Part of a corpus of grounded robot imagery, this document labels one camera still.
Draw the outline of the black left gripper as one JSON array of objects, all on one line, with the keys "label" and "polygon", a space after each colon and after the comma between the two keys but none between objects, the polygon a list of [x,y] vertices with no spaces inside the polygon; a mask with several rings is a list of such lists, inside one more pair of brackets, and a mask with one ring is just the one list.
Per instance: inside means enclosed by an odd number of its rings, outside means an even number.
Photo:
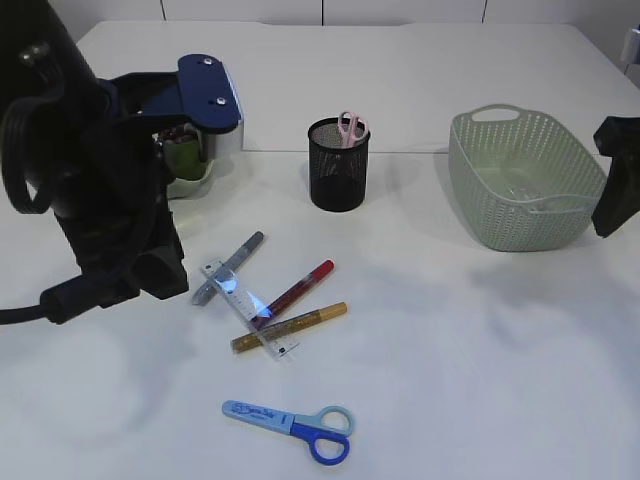
[{"label": "black left gripper", "polygon": [[55,217],[81,269],[49,290],[52,310],[108,308],[146,292],[188,289],[184,251],[168,207],[172,174],[155,133],[185,120],[174,73],[98,83],[104,103],[80,129],[80,167],[63,179]]}]

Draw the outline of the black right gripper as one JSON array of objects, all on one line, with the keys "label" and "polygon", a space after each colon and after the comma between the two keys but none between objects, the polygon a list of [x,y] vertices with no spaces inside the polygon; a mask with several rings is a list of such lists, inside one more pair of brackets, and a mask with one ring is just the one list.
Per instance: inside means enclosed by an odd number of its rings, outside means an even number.
[{"label": "black right gripper", "polygon": [[611,159],[607,181],[592,214],[596,234],[607,238],[639,212],[638,117],[608,116],[594,133],[598,152]]}]

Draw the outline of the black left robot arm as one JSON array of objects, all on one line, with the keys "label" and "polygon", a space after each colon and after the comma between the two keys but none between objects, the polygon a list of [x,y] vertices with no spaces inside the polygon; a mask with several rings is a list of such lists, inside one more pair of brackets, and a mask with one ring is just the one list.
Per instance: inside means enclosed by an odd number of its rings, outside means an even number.
[{"label": "black left robot arm", "polygon": [[186,292],[154,130],[123,113],[117,84],[94,75],[46,1],[1,5],[1,178],[16,211],[53,213],[81,270],[3,310],[3,324]]}]

